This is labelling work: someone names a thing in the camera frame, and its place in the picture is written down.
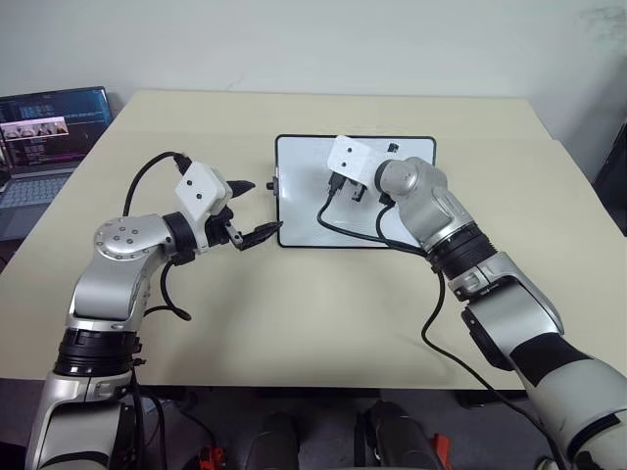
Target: beige table surface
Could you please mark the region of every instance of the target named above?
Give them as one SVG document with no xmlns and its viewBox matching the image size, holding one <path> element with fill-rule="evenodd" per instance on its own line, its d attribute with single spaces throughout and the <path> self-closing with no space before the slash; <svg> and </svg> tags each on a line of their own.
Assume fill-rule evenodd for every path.
<svg viewBox="0 0 627 470">
<path fill-rule="evenodd" d="M 141 92 L 0 275 L 0 376 L 43 378 L 50 369 L 93 232 L 121 212 L 143 163 L 183 151 L 227 179 L 258 183 L 230 204 L 248 230 L 275 218 L 264 186 L 281 132 L 433 135 L 450 187 L 553 300 L 566 338 L 627 372 L 625 241 L 524 101 Z M 151 170 L 131 214 L 173 211 L 178 178 L 171 163 Z M 245 253 L 212 249 L 174 269 L 169 286 L 193 320 L 159 312 L 144 321 L 146 384 L 478 388 L 418 340 L 437 280 L 416 257 L 271 240 Z M 158 282 L 151 300 L 161 300 Z M 518 388 L 483 359 L 461 309 L 447 293 L 431 338 L 495 386 Z"/>
</svg>

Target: small whiteboard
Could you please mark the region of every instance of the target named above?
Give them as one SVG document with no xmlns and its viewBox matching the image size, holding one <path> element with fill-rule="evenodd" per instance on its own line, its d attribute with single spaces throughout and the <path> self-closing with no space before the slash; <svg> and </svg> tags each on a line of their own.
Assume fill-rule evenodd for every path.
<svg viewBox="0 0 627 470">
<path fill-rule="evenodd" d="M 317 212 L 326 202 L 331 170 L 326 161 L 335 135 L 279 135 L 274 142 L 276 158 L 277 219 L 283 221 L 278 232 L 281 247 L 294 248 L 386 248 L 381 243 L 368 242 L 335 233 L 317 223 Z M 380 152 L 387 152 L 391 143 L 399 146 L 393 158 L 404 160 L 419 157 L 435 164 L 435 140 L 432 137 L 350 136 Z M 352 200 L 356 186 L 348 180 L 333 198 L 322 218 L 338 227 L 376 236 L 374 221 L 383 209 L 378 191 L 366 190 L 360 202 Z M 381 220 L 387 238 L 414 246 L 394 207 Z"/>
</svg>

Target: silver robotic arm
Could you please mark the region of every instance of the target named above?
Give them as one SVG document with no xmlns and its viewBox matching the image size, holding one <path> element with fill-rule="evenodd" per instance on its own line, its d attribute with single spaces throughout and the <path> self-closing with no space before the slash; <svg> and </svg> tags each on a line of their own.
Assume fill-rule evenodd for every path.
<svg viewBox="0 0 627 470">
<path fill-rule="evenodd" d="M 179 211 L 118 217 L 96 231 L 94 258 L 76 283 L 35 416 L 27 470 L 141 467 L 142 411 L 132 369 L 143 363 L 133 355 L 141 351 L 137 332 L 153 273 L 163 264 L 185 264 L 217 244 L 246 250 L 280 226 L 273 222 L 242 235 L 231 224 L 226 203 L 254 184 L 226 182 L 208 165 L 180 157 L 186 169 L 175 190 Z M 133 406 L 121 401 L 129 394 Z"/>
<path fill-rule="evenodd" d="M 553 304 L 492 246 L 440 169 L 393 157 L 340 136 L 327 164 L 396 202 L 426 258 L 467 302 L 470 336 L 493 366 L 518 374 L 560 451 L 580 470 L 626 469 L 627 379 L 563 339 Z"/>
</svg>

